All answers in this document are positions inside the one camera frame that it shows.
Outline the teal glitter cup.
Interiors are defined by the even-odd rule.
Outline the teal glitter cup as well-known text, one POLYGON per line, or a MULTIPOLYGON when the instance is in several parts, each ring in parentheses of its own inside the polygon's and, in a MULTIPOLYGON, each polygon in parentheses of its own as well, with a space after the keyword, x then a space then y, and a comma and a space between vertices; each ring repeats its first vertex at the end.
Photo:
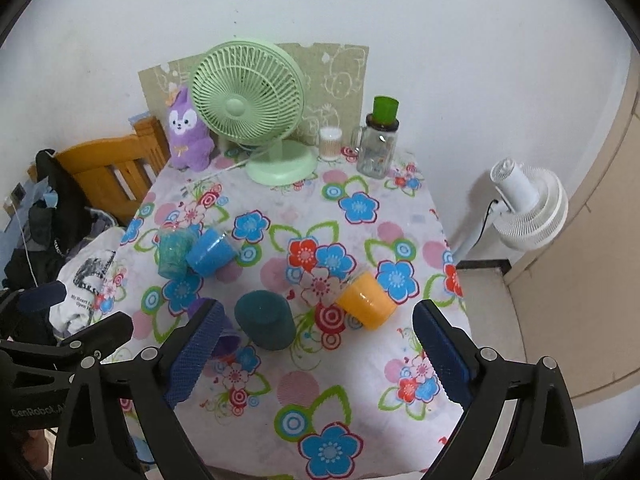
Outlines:
POLYGON ((186 255, 190 252, 195 234, 188 229, 163 229, 158 245, 158 274, 168 280, 183 278, 188 272, 186 255))

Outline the blue plastic cup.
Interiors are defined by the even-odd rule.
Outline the blue plastic cup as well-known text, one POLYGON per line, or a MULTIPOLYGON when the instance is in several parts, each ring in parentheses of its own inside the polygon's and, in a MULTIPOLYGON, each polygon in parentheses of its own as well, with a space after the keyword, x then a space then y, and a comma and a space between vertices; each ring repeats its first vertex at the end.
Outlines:
POLYGON ((238 254, 227 232, 217 228, 207 229, 186 254, 186 263, 202 278, 214 275, 230 263, 238 254))

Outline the dark teal cup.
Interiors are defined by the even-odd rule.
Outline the dark teal cup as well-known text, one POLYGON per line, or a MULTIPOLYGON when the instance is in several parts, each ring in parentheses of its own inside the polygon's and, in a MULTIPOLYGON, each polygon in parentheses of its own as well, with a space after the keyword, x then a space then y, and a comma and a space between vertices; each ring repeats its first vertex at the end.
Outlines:
POLYGON ((284 350, 295 339, 296 328, 288 300, 275 292, 248 292, 236 303, 234 316, 254 345, 264 350, 284 350))

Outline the orange plastic cup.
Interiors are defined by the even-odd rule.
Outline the orange plastic cup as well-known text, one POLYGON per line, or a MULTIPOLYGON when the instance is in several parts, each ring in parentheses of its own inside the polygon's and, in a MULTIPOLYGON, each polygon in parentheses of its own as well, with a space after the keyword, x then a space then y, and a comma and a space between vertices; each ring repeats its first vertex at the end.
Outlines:
POLYGON ((335 303, 367 330, 380 328, 397 309, 397 304, 369 271, 361 271, 350 278, 342 286, 335 303))

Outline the green plastic cup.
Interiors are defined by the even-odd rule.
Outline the green plastic cup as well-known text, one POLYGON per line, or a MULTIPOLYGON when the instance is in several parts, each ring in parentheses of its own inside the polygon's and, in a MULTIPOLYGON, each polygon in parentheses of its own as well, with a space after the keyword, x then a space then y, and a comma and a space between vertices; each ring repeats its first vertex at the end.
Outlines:
POLYGON ((373 100, 372 120, 375 124, 390 127, 397 122, 399 102, 390 96, 376 96, 373 100))

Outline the white printed bag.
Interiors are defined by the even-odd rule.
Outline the white printed bag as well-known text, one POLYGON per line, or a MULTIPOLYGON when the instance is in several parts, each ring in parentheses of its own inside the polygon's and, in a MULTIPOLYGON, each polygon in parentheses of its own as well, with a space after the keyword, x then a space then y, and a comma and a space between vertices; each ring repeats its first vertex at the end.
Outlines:
POLYGON ((60 270, 58 281, 65 286, 66 295, 49 310, 49 322, 56 339, 72 336, 90 325, 94 302, 124 234, 119 226, 107 229, 90 240, 60 270))

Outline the black clothes pile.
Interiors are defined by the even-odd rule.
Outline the black clothes pile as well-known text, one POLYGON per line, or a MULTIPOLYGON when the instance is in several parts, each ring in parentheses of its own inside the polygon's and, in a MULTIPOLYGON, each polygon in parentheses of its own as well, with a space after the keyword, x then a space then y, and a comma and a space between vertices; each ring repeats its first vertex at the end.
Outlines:
MULTIPOLYGON (((22 221, 23 244, 12 252, 3 269, 2 287, 14 290, 29 290, 58 280, 64 264, 73 258, 102 232, 119 226, 114 217, 106 212, 90 208, 88 219, 74 219, 58 206, 58 193, 50 187, 48 180, 38 182, 43 186, 35 190, 35 200, 27 207, 22 221)), ((43 315, 43 333, 53 335, 49 312, 43 315)))

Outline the wooden chair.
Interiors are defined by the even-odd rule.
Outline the wooden chair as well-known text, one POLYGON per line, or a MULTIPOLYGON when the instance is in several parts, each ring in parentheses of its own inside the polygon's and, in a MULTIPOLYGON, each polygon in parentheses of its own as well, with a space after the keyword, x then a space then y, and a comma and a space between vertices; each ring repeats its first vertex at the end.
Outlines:
POLYGON ((48 180, 58 193, 58 206, 74 219, 87 220, 93 208, 126 226, 168 159, 163 127, 148 117, 136 122, 128 136, 92 140, 54 154, 42 151, 27 173, 35 182, 48 180))

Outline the floral plastic tablecloth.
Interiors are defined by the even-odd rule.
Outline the floral plastic tablecloth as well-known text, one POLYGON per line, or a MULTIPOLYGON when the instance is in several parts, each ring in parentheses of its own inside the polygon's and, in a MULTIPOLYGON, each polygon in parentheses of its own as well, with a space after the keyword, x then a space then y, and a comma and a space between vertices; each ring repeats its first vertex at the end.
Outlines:
POLYGON ((159 346, 189 321, 195 299, 227 310, 247 292, 288 300, 292 344, 267 351, 250 338, 211 359, 176 413, 207 466, 255 477, 360 479, 431 466, 461 410, 448 400, 412 329, 429 299, 466 327, 463 292, 446 235, 413 154, 397 152, 383 179, 344 150, 303 181, 266 188, 237 151, 204 174, 166 168, 132 218, 94 303, 96 318, 134 323, 116 358, 159 346), (238 254, 202 278, 158 274, 163 229, 227 232, 238 254), (367 330, 336 303, 342 286, 371 272, 397 304, 367 330))

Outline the purple plush toy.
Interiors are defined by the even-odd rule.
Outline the purple plush toy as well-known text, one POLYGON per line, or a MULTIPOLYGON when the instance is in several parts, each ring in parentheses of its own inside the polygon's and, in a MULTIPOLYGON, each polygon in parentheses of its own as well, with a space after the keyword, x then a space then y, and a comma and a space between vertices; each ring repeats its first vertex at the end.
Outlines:
POLYGON ((204 171, 215 142, 192 103, 186 87, 178 89, 167 115, 169 165, 178 170, 204 171))

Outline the white standing fan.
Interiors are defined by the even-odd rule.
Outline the white standing fan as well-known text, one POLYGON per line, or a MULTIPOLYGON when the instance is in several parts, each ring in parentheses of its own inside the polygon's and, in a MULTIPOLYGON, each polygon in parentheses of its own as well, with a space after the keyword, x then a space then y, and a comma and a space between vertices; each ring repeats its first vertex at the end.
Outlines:
POLYGON ((459 264, 493 228, 500 242, 516 252, 533 252, 552 242, 568 216, 568 197, 560 178, 551 170, 499 160, 489 170, 499 198, 492 200, 480 222, 452 251, 459 264))

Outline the green desk fan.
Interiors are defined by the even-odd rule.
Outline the green desk fan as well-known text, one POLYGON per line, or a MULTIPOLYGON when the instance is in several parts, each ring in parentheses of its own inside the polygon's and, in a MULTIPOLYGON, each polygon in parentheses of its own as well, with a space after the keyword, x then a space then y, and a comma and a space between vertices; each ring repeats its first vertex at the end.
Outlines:
POLYGON ((235 39, 204 53, 189 90, 209 130, 249 148, 247 177, 265 186, 311 176, 317 155, 291 138, 303 119, 303 73, 291 55, 265 41, 235 39))

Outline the cotton swab container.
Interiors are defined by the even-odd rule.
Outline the cotton swab container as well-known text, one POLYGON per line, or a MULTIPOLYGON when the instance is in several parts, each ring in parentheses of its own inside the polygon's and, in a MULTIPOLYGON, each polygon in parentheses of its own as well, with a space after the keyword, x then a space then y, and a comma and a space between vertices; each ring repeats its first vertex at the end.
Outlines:
POLYGON ((319 156, 326 162, 333 162, 341 156, 343 131, 340 127, 322 127, 319 130, 319 156))

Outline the glass mug jar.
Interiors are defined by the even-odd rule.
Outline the glass mug jar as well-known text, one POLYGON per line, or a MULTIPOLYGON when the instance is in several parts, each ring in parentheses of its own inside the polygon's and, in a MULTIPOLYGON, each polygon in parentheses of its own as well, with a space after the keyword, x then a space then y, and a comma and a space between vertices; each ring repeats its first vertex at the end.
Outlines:
POLYGON ((383 179, 392 162, 399 122, 379 124, 373 114, 367 114, 366 124, 357 126, 352 132, 350 147, 357 154, 357 170, 373 179, 383 179))

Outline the beige patterned board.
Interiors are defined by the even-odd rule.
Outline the beige patterned board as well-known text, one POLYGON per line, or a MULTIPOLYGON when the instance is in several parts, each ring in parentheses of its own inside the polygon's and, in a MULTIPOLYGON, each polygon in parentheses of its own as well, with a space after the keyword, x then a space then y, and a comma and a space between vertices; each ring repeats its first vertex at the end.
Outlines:
MULTIPOLYGON (((369 48, 351 44, 281 44, 304 76, 305 108, 293 140, 317 143, 323 127, 338 127, 347 139, 360 124, 369 48)), ((177 90, 189 83, 198 54, 178 58, 138 73, 149 112, 167 122, 166 108, 177 90)))

